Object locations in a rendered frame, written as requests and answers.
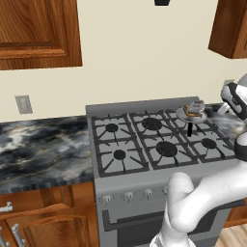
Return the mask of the wooden wall cupboard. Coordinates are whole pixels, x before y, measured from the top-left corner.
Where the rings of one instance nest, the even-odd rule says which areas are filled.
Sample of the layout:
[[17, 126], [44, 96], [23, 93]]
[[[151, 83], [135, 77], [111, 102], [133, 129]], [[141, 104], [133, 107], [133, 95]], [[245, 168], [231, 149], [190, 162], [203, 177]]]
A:
[[208, 49], [229, 59], [247, 59], [247, 0], [218, 0]]

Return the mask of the wooden drawer front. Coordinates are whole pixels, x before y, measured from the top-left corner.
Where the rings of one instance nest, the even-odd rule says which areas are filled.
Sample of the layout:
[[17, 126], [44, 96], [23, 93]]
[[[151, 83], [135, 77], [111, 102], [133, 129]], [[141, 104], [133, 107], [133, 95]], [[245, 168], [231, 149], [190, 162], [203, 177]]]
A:
[[56, 204], [69, 207], [90, 206], [95, 202], [94, 184], [90, 182], [76, 183], [26, 192], [0, 195], [0, 208], [11, 203], [11, 213], [32, 209], [40, 209]]

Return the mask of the wooden wall cupboard door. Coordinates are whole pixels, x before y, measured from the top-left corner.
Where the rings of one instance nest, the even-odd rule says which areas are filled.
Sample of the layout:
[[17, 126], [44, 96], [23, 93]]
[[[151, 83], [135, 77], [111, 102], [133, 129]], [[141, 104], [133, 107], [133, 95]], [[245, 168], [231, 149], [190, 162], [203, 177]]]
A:
[[77, 0], [0, 0], [0, 70], [81, 65]]

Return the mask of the wooden base cupboard door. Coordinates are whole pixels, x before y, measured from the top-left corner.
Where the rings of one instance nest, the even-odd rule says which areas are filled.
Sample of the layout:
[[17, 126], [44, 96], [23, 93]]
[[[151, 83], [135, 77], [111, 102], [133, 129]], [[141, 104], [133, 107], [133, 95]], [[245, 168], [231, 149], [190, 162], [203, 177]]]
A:
[[99, 247], [95, 205], [39, 211], [7, 222], [19, 225], [25, 247]]
[[7, 243], [9, 241], [9, 234], [8, 234], [7, 226], [3, 219], [0, 219], [0, 227], [2, 227], [2, 235], [3, 235], [5, 242]]

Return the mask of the wooden base cupboard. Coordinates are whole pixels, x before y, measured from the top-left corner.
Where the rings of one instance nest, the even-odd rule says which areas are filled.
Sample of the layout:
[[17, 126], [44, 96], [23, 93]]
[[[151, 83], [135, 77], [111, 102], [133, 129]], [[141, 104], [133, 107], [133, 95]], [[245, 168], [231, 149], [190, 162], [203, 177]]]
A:
[[233, 207], [224, 224], [225, 228], [247, 224], [247, 206]]

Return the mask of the grey oven door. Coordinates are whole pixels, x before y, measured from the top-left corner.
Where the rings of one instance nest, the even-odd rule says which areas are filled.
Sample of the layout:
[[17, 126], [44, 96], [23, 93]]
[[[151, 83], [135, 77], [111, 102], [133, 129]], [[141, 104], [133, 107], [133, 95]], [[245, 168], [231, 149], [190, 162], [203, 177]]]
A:
[[[116, 206], [109, 209], [110, 222], [118, 219], [142, 214], [164, 212], [165, 200], [145, 202], [140, 204]], [[219, 237], [231, 209], [218, 210], [213, 225], [208, 232], [188, 234], [196, 247], [213, 247]], [[149, 247], [151, 240], [158, 234], [162, 226], [156, 222], [135, 227], [121, 228], [107, 232], [103, 221], [100, 231], [100, 247]]]

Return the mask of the grey wall socket plate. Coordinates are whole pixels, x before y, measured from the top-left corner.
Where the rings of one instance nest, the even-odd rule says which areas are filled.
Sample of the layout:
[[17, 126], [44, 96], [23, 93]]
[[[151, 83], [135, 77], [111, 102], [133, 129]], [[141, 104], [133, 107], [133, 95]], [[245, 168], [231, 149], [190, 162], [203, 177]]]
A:
[[32, 114], [33, 109], [28, 96], [15, 96], [15, 101], [20, 114]]

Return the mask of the grey gas range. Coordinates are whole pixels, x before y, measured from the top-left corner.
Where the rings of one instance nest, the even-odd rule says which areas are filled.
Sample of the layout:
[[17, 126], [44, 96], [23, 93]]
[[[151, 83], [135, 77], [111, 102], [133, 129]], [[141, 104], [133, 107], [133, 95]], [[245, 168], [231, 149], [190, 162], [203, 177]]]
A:
[[[209, 118], [188, 124], [176, 111], [196, 96], [148, 101], [89, 105], [86, 108], [94, 167], [98, 236], [101, 212], [116, 206], [167, 201], [162, 188], [174, 173], [187, 174], [194, 185], [204, 177], [229, 170], [238, 164], [234, 141]], [[152, 189], [152, 198], [144, 196]], [[124, 194], [133, 192], [129, 204]], [[102, 197], [112, 195], [106, 206]]]

